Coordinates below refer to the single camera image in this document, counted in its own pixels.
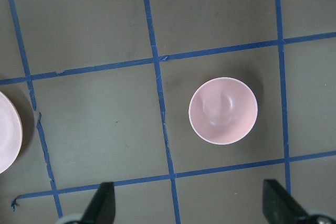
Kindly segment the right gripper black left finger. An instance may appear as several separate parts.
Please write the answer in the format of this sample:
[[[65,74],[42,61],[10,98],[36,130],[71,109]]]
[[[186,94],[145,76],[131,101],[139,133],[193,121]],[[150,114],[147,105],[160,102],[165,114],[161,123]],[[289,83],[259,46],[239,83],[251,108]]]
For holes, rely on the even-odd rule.
[[[101,183],[80,223],[114,223],[115,203],[114,183]]]

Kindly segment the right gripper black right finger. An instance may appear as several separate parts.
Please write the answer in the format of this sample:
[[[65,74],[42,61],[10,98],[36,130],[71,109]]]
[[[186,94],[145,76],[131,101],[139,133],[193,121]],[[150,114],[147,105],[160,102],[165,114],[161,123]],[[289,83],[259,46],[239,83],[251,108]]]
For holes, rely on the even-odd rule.
[[[275,179],[264,179],[262,191],[263,214],[270,224],[306,223],[308,213]]]

